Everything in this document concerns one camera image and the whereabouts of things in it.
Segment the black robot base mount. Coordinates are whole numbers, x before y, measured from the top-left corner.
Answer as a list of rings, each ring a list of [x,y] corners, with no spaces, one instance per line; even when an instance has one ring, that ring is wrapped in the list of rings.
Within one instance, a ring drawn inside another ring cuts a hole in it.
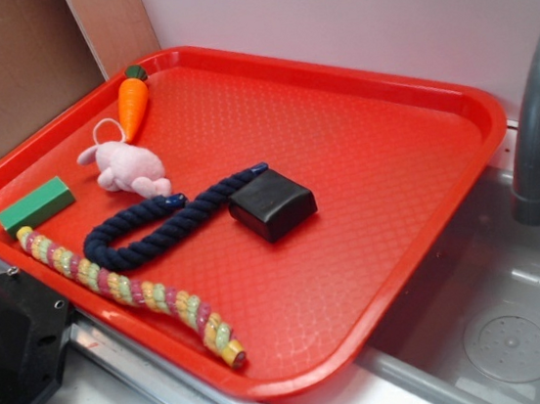
[[[63,382],[71,306],[28,273],[0,274],[0,404],[44,404]]]

